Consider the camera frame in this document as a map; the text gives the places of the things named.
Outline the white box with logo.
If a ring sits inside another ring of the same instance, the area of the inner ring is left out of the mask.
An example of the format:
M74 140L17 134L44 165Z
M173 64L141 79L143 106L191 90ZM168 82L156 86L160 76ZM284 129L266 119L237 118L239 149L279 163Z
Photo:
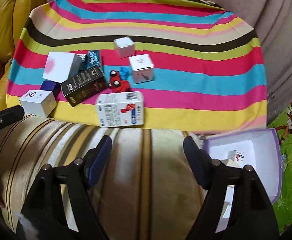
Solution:
M52 91L48 90L29 90L19 99L19 102L25 114L44 118L48 117L57 106Z

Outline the colourful striped cloth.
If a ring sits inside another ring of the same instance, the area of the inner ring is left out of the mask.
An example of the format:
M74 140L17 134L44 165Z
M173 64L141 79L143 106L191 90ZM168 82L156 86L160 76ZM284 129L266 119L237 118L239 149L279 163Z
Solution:
M154 64L144 128L220 133L266 126L267 79L253 27L201 0L53 0L30 13L7 81L11 107L43 83L49 52L99 50L103 71L128 67L114 40L129 37Z

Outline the white medicine box red figure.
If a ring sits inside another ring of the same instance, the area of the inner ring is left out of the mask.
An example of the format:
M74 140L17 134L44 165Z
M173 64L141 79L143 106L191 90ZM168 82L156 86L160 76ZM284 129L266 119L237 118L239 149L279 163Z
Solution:
M144 124L144 98L141 92L101 94L95 106L101 127Z

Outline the black DORMI box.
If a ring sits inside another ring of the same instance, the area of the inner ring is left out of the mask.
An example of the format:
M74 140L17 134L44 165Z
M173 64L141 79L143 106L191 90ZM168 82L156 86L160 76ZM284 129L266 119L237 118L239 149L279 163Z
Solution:
M72 107L107 88L105 76L98 66L86 69L61 83L61 91Z

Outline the green cartoon play mat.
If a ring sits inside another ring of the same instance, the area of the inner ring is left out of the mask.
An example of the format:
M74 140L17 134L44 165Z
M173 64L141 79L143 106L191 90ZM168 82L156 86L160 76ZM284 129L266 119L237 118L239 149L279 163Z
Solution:
M280 233L292 224L292 101L269 125L276 130L282 169L281 193L273 205Z

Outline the red toy truck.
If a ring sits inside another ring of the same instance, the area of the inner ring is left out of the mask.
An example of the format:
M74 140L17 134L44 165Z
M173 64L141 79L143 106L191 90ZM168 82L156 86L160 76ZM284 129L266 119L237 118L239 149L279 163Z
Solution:
M121 93L130 91L131 87L128 81L122 80L119 72L111 70L109 73L108 87L113 93Z

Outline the white cube box with drawing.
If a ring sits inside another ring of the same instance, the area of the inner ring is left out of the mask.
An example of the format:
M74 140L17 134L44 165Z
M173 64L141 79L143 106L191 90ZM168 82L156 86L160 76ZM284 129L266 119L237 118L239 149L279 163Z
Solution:
M130 56L128 60L132 70L134 84L153 80L155 66L149 54Z

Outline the white medicine box blue label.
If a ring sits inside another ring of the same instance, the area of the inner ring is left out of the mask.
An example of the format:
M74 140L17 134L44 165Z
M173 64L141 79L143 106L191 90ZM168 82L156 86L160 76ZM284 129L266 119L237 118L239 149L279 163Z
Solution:
M244 166L245 155L237 150L232 150L227 154L228 159L231 159L234 163L240 167Z

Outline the dark blue box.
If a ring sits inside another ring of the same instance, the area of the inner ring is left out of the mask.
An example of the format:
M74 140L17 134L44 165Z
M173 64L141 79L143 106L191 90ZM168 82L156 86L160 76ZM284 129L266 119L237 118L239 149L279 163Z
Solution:
M44 80L40 90L51 91L56 98L61 91L61 84L55 81Z

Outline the small white cube box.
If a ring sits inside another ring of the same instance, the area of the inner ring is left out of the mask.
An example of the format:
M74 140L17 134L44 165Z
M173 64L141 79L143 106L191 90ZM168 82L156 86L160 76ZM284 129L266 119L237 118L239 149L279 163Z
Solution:
M128 36L117 38L113 43L114 49L120 58L133 56L135 54L135 44Z

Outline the blue toy piece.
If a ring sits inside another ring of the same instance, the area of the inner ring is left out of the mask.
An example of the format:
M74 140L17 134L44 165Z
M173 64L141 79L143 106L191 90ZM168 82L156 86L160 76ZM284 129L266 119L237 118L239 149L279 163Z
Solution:
M127 80L130 76L130 68L128 67L121 67L119 71L120 77L122 80Z

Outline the teal holographic box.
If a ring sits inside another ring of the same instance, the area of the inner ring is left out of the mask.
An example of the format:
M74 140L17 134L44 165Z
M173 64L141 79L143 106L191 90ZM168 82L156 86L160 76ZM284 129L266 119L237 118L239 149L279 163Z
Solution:
M92 67L99 67L102 70L102 60L100 50L90 50L81 54L81 70L87 70Z

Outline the large white square box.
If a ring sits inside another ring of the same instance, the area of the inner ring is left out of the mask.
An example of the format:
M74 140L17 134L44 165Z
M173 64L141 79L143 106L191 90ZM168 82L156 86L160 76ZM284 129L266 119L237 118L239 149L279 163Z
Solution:
M45 63L43 79L62 83L79 72L81 57L75 53L50 51Z

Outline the purple storage box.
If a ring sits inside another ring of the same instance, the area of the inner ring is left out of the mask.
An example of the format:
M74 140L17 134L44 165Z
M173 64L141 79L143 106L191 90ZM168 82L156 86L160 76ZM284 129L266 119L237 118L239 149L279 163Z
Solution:
M237 150L245 155L245 165L250 165L256 171L271 205L275 203L281 192L282 169L280 164L280 149L274 129L253 129L227 135L207 138L203 150L212 159L226 160L227 154ZM234 188L226 193L224 203L230 208L221 214L217 231L226 229L233 203Z

